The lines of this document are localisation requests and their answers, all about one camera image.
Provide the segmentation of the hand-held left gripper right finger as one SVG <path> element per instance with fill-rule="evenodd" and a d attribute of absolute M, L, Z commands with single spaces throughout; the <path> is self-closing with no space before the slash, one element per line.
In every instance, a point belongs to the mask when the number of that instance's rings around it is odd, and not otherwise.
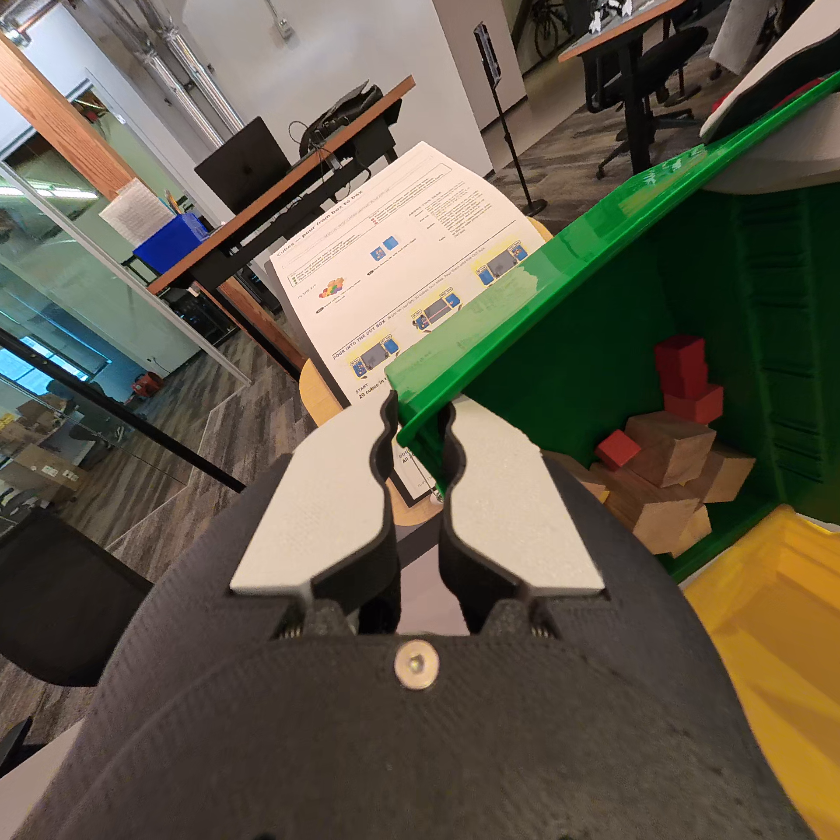
<path fill-rule="evenodd" d="M 475 401 L 445 414 L 438 569 L 468 631 L 478 634 L 502 601 L 604 595 L 539 447 Z"/>

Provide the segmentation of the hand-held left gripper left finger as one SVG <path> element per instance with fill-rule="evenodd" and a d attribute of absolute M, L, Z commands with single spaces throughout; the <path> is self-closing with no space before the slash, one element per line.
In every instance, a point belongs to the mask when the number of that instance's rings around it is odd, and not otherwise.
<path fill-rule="evenodd" d="M 374 391 L 291 455 L 229 583 L 236 595 L 337 603 L 362 634 L 400 622 L 401 565 L 386 481 L 397 396 Z"/>

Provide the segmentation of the pile of coloured cubes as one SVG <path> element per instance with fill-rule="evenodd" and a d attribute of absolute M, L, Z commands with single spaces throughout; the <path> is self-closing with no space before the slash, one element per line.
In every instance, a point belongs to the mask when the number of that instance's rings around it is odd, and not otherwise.
<path fill-rule="evenodd" d="M 654 347 L 661 411 L 630 416 L 595 447 L 590 466 L 542 450 L 653 554 L 672 559 L 712 533 L 710 505 L 737 499 L 757 459 L 722 442 L 723 386 L 709 379 L 706 341 L 676 334 Z"/>

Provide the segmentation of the green plastic box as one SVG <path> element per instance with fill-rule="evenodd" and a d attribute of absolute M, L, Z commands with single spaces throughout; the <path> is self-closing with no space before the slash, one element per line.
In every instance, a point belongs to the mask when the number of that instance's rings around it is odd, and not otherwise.
<path fill-rule="evenodd" d="M 465 393 L 542 448 L 586 464 L 632 415 L 662 408 L 655 345 L 706 342 L 714 427 L 757 459 L 676 581 L 780 504 L 838 523 L 838 183 L 704 189 L 783 129 L 837 103 L 838 73 L 711 146 L 618 186 L 386 366 L 397 436 L 443 483 L 438 414 Z"/>

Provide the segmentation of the yellow plastic box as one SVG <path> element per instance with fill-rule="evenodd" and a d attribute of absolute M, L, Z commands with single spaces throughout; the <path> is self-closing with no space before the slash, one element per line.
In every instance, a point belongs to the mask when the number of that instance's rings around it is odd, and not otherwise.
<path fill-rule="evenodd" d="M 779 506 L 681 587 L 786 793 L 838 839 L 838 526 Z"/>

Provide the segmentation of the cardboard box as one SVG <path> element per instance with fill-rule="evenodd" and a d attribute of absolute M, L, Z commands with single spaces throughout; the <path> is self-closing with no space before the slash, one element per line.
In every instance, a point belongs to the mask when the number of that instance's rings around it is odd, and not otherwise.
<path fill-rule="evenodd" d="M 38 488 L 50 500 L 77 497 L 87 483 L 86 470 L 39 446 L 28 445 L 15 457 L 15 461 L 36 476 Z"/>

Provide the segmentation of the blue plastic bin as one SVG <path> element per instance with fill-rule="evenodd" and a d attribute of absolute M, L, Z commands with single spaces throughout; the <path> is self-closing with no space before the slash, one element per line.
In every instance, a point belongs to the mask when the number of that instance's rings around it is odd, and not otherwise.
<path fill-rule="evenodd" d="M 200 217 L 194 213 L 182 213 L 133 250 L 139 258 L 158 275 L 163 275 L 191 254 L 209 233 Z"/>

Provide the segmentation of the printed instruction sheet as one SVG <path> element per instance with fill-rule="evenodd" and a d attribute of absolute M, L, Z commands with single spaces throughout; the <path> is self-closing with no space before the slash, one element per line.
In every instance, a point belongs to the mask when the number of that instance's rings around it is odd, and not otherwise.
<path fill-rule="evenodd" d="M 269 259 L 289 318 L 342 406 L 389 385 L 401 404 L 497 325 L 476 299 L 549 237 L 474 172 L 421 142 Z"/>

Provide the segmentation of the stack of clear trays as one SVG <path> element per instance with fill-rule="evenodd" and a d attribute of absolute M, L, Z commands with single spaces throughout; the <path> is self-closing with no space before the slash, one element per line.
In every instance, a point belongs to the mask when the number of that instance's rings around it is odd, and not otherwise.
<path fill-rule="evenodd" d="M 100 218 L 136 249 L 176 216 L 140 179 L 134 178 L 99 213 Z"/>

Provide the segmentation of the black laptop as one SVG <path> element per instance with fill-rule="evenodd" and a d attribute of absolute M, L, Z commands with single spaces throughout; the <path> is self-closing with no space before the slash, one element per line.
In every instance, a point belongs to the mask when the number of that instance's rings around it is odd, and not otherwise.
<path fill-rule="evenodd" d="M 255 117 L 194 168 L 235 215 L 291 170 L 291 163 L 261 117 Z"/>

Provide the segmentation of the black backpack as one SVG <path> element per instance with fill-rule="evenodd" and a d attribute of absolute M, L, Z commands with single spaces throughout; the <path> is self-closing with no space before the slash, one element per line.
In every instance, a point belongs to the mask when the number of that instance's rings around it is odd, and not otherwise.
<path fill-rule="evenodd" d="M 321 148 L 330 136 L 349 127 L 383 97 L 382 89 L 369 81 L 349 91 L 304 130 L 299 143 L 300 158 Z"/>

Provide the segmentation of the silver vertical pipes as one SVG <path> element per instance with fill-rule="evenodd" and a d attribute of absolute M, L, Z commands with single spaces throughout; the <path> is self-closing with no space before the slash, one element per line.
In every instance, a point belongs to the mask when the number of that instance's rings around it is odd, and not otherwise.
<path fill-rule="evenodd" d="M 245 123 L 218 86 L 213 72 L 173 25 L 144 34 L 136 56 L 210 151 L 223 146 Z"/>

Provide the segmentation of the wooden pillar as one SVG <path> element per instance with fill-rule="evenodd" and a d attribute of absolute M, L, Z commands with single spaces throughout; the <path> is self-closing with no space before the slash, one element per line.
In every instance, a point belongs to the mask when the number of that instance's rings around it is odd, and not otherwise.
<path fill-rule="evenodd" d="M 60 91 L 5 35 L 2 96 L 108 200 L 118 200 L 136 174 Z M 306 357 L 237 279 L 199 286 L 296 382 Z"/>

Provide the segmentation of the bicycle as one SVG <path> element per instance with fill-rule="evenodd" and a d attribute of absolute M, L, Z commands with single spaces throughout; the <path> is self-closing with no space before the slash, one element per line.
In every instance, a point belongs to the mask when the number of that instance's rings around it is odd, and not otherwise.
<path fill-rule="evenodd" d="M 572 35 L 569 15 L 561 1 L 533 1 L 530 15 L 534 48 L 541 60 L 547 60 Z"/>

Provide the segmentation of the white table with black edge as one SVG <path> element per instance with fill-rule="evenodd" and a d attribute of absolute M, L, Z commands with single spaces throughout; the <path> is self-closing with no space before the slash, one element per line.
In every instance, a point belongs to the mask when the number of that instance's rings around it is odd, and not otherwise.
<path fill-rule="evenodd" d="M 713 110 L 704 144 L 731 137 L 781 110 L 839 68 L 839 2 L 813 2 Z M 741 154 L 704 189 L 759 195 L 839 181 L 839 94 L 805 106 Z"/>

